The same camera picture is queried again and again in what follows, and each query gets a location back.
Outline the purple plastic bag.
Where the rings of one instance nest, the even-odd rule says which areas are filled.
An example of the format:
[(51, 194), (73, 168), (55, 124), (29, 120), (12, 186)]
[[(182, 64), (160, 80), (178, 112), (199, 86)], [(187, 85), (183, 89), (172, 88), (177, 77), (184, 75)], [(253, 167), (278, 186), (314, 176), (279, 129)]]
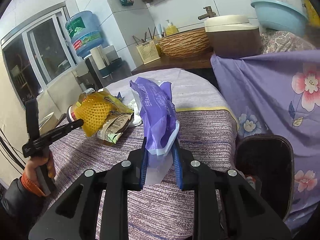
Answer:
[(130, 81), (130, 87), (142, 119), (149, 156), (145, 185), (159, 184), (173, 164), (171, 147), (180, 130), (171, 83), (138, 77)]

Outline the green snack wrapper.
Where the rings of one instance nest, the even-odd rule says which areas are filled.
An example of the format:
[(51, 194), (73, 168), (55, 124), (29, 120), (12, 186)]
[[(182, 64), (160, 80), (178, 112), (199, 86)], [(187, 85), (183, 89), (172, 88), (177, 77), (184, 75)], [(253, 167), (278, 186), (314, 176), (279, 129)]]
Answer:
[(133, 113), (111, 111), (102, 128), (96, 133), (96, 138), (105, 144), (116, 144), (131, 124)]

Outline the yellow foam fruit net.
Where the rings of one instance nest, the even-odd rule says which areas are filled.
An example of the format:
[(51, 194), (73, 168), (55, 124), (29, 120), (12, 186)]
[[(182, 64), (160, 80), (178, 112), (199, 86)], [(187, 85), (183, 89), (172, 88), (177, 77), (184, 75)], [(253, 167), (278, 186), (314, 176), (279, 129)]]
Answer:
[(84, 124), (82, 125), (82, 129), (84, 130), (87, 137), (91, 137), (99, 129), (102, 128), (105, 120), (110, 113), (106, 114), (90, 112), (87, 109), (81, 109), (77, 107), (75, 104), (74, 114), (77, 119), (83, 120)]

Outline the yellow chip bag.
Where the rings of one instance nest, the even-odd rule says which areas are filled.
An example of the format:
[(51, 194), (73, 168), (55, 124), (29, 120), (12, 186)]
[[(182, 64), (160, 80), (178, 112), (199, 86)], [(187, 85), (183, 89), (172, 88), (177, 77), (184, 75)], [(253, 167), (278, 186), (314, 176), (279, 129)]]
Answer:
[(107, 89), (88, 94), (81, 94), (76, 106), (81, 109), (87, 109), (95, 113), (110, 113), (115, 111), (119, 113), (131, 114), (133, 110), (124, 105), (118, 98), (112, 96)]

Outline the dark brown trash bin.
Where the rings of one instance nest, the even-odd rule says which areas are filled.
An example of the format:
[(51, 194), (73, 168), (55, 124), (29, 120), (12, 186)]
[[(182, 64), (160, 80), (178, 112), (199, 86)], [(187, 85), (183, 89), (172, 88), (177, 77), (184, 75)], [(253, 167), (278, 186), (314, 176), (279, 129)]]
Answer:
[(290, 142), (272, 134), (256, 134), (240, 139), (234, 156), (236, 168), (261, 181), (261, 197), (283, 220), (293, 202), (294, 157)]

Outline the dark wooden counter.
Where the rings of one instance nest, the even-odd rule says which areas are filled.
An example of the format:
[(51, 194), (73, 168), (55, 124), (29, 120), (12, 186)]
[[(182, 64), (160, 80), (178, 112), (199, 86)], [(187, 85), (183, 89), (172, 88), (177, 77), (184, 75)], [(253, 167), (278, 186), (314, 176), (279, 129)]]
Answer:
[(163, 56), (160, 59), (152, 61), (147, 64), (143, 64), (136, 69), (134, 69), (131, 73), (132, 75), (136, 75), (139, 73), (161, 70), (161, 69), (170, 69), (170, 68), (181, 68), (184, 70), (188, 69), (210, 69), (211, 63), (210, 58), (212, 57), (213, 52), (209, 51), (202, 55), (197, 55), (190, 58), (185, 59), (175, 59), (167, 56)]

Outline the beige utensil holder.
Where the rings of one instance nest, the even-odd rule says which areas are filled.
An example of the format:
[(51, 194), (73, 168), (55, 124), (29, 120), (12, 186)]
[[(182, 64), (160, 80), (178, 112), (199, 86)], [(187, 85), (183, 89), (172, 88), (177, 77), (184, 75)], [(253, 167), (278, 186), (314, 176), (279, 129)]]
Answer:
[(157, 44), (157, 41), (150, 40), (136, 46), (143, 64), (148, 64), (161, 58)]

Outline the woven basket sink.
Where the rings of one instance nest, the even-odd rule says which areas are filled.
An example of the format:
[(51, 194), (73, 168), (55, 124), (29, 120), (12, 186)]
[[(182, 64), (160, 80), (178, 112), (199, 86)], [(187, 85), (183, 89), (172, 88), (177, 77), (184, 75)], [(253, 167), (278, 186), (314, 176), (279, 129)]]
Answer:
[(160, 39), (159, 47), (167, 57), (185, 59), (212, 51), (204, 27)]

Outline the purple floral cloth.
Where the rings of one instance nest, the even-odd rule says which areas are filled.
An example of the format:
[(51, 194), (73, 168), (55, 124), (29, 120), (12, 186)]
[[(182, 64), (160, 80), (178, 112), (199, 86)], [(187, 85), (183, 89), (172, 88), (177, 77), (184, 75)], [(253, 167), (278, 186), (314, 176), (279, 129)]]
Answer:
[(293, 207), (286, 224), (298, 231), (319, 204), (319, 51), (213, 55), (210, 62), (240, 137), (272, 133), (292, 145)]

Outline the yellow soap dispenser bottle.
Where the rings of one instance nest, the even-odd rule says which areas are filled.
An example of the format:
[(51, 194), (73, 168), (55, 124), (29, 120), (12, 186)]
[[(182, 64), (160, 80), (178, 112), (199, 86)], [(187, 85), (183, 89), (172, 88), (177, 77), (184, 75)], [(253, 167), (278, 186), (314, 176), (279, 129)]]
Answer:
[(178, 33), (178, 29), (175, 25), (173, 25), (169, 20), (167, 21), (167, 27), (165, 29), (165, 35), (170, 36)]

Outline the blue water jug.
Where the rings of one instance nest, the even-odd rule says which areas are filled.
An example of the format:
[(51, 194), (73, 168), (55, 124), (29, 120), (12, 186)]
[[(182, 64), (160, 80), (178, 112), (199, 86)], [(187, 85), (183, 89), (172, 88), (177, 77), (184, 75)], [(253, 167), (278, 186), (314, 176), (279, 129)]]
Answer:
[(97, 20), (91, 11), (85, 10), (73, 15), (66, 22), (65, 29), (78, 57), (86, 57), (91, 49), (104, 42)]

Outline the brown white rice cooker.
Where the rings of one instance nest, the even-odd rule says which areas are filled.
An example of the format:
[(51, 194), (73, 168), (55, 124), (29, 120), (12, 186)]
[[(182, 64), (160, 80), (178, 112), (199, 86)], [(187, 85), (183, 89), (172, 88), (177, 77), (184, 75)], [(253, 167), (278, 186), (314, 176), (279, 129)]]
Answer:
[(261, 53), (259, 25), (251, 24), (245, 15), (208, 18), (204, 21), (204, 29), (219, 57), (238, 59)]

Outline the bronze faucet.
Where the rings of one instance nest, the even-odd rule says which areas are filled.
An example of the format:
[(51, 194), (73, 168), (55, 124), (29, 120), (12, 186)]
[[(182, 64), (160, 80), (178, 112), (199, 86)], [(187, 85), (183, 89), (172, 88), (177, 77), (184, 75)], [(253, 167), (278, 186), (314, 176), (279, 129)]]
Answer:
[(212, 18), (216, 16), (216, 13), (212, 10), (211, 6), (204, 7), (204, 10), (206, 11), (206, 13), (199, 16), (198, 20), (204, 20), (206, 18)]

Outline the light blue plastic basin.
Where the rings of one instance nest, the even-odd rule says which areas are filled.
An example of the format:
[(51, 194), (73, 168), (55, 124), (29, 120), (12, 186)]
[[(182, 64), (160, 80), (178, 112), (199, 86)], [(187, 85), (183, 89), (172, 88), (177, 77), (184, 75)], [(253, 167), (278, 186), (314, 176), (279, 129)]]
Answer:
[(251, 7), (263, 28), (304, 36), (308, 18), (292, 5), (276, 0), (253, 0)]

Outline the window with white frame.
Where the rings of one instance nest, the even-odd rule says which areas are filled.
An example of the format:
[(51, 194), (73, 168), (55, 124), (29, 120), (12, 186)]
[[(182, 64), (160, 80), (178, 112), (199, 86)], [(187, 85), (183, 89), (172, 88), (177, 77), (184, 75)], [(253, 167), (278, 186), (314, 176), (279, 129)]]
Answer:
[(58, 4), (31, 16), (1, 39), (5, 68), (21, 104), (37, 98), (76, 66), (65, 29), (69, 13)]

